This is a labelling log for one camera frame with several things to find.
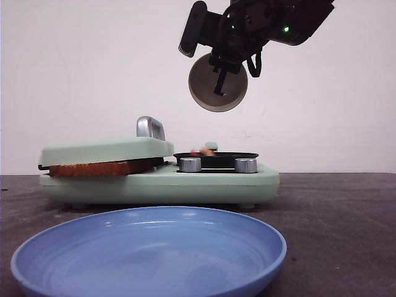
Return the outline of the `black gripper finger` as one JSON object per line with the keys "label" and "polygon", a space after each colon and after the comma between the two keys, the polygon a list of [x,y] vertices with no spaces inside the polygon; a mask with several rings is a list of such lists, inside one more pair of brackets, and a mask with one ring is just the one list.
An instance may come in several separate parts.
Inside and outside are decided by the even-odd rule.
{"label": "black gripper finger", "polygon": [[224,93],[222,92],[222,87],[225,82],[227,71],[226,71],[226,69],[223,69],[223,68],[219,69],[219,71],[220,72],[218,75],[217,83],[215,85],[213,92],[214,92],[214,94],[222,97],[222,96],[224,96]]}

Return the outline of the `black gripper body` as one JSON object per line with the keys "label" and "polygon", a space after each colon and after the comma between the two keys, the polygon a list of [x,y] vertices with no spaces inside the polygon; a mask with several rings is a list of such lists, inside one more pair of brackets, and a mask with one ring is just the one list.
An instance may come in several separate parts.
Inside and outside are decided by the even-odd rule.
{"label": "black gripper body", "polygon": [[237,74],[246,61],[250,75],[259,77],[262,47],[269,42],[265,34],[273,21],[273,1],[231,1],[222,14],[208,11],[204,1],[196,1],[178,49],[191,58],[197,45],[209,46],[214,71]]}

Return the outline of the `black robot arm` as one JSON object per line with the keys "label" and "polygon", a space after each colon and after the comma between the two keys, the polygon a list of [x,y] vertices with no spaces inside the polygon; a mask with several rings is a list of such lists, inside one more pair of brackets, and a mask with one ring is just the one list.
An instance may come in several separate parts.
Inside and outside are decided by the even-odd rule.
{"label": "black robot arm", "polygon": [[238,74],[244,62],[252,77],[260,76],[261,52],[268,42],[304,43],[333,9],[332,1],[231,1],[217,14],[196,1],[178,49],[191,58],[197,45],[211,47],[207,64],[215,77],[203,90],[221,96],[227,75]]}

